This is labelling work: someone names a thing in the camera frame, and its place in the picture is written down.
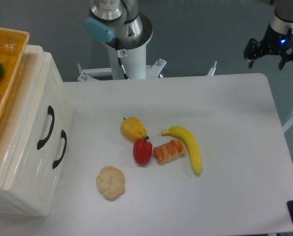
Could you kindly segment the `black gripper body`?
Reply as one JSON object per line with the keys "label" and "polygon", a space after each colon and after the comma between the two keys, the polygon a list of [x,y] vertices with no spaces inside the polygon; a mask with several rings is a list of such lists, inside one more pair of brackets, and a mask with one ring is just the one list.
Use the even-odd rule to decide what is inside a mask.
{"label": "black gripper body", "polygon": [[287,26],[286,33],[275,31],[269,24],[263,39],[260,41],[258,53],[261,57],[265,55],[279,55],[291,48],[293,42],[293,29]]}

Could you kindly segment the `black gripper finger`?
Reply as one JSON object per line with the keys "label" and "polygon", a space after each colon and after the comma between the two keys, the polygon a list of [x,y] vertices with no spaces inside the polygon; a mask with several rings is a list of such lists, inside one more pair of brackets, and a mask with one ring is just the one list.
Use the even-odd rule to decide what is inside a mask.
{"label": "black gripper finger", "polygon": [[282,70],[287,62],[293,61],[293,42],[291,43],[291,53],[288,54],[286,50],[280,50],[278,55],[281,57],[278,68]]}
{"label": "black gripper finger", "polygon": [[244,59],[248,62],[248,68],[252,68],[255,60],[260,57],[259,45],[260,43],[256,39],[251,38],[243,51]]}

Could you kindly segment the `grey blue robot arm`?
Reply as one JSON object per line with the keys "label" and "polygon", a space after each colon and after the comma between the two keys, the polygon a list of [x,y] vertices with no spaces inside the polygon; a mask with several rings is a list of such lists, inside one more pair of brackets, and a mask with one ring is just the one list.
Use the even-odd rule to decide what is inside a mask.
{"label": "grey blue robot arm", "polygon": [[[256,59],[266,55],[281,57],[279,69],[293,61],[293,0],[265,0],[272,5],[274,17],[264,37],[257,41],[251,38],[243,52],[248,67]],[[92,0],[85,29],[91,37],[111,47],[116,52],[116,62],[123,69],[122,50],[136,49],[151,39],[150,20],[138,11],[136,0]]]}

